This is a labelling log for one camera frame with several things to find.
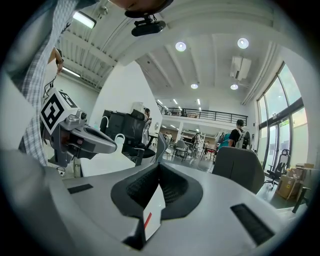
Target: air conditioning unit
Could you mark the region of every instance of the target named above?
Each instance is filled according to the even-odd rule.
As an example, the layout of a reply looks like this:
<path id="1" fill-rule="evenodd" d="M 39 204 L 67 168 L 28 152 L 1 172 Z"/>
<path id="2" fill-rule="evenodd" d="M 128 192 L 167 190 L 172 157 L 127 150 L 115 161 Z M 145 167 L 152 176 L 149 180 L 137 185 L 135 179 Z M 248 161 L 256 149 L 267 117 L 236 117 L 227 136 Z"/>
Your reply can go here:
<path id="1" fill-rule="evenodd" d="M 251 67 L 251 60 L 239 56 L 232 57 L 230 76 L 238 81 L 246 79 Z"/>

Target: plaid shirt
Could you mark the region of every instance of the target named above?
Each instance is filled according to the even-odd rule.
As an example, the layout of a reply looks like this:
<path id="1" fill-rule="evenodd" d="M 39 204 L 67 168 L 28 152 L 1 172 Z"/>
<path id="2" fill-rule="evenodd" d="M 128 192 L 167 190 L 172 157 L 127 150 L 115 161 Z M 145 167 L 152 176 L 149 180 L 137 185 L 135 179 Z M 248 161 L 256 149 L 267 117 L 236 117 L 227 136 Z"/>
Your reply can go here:
<path id="1" fill-rule="evenodd" d="M 61 32 L 66 27 L 67 21 L 70 19 L 77 5 L 80 4 L 79 2 L 83 1 L 57 0 L 55 2 L 56 4 L 53 7 L 54 13 L 52 19 L 52 30 L 40 50 L 34 56 L 33 61 L 27 68 L 26 72 L 20 76 L 21 79 L 19 79 L 19 83 L 16 84 L 26 100 L 36 110 L 36 115 L 32 118 L 22 138 L 20 150 L 36 158 L 43 166 L 48 164 L 40 133 L 41 96 L 43 92 L 46 66 L 52 49 L 57 43 Z M 48 7 L 52 6 L 52 3 L 52 1 L 47 0 L 31 19 L 41 15 L 48 9 Z"/>

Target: white column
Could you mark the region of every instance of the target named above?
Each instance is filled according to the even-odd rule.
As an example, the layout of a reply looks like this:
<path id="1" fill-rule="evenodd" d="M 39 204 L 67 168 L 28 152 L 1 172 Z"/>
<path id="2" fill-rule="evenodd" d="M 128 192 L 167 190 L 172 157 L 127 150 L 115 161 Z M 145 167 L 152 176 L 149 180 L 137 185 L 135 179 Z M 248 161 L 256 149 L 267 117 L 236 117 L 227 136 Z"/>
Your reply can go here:
<path id="1" fill-rule="evenodd" d="M 182 129 L 184 128 L 184 122 L 181 122 L 179 125 L 179 130 L 178 130 L 178 136 L 176 137 L 175 143 L 177 143 L 178 141 L 180 141 L 181 139 L 181 133 L 182 133 Z"/>

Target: person in black shirt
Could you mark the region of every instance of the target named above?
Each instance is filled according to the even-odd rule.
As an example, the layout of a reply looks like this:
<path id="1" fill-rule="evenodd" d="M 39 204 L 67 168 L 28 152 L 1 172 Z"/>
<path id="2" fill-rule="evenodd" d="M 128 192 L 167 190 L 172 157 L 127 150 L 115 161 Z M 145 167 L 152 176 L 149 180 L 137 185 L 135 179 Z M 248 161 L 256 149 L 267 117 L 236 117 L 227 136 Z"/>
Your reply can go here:
<path id="1" fill-rule="evenodd" d="M 230 136 L 229 136 L 229 147 L 236 147 L 236 144 L 240 138 L 240 133 L 243 133 L 244 130 L 242 128 L 244 127 L 244 121 L 239 119 L 236 121 L 236 129 L 232 130 Z"/>

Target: white paper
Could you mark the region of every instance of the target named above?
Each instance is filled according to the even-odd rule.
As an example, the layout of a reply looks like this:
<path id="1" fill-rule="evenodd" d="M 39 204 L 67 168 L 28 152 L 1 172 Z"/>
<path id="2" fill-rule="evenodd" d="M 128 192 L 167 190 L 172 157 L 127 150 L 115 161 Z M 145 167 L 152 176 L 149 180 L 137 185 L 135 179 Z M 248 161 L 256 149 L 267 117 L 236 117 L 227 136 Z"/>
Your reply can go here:
<path id="1" fill-rule="evenodd" d="M 151 200 L 143 211 L 145 239 L 148 240 L 161 226 L 161 211 L 166 208 L 164 193 L 158 185 Z"/>
<path id="2" fill-rule="evenodd" d="M 4 72 L 0 88 L 0 148 L 17 150 L 36 110 Z"/>

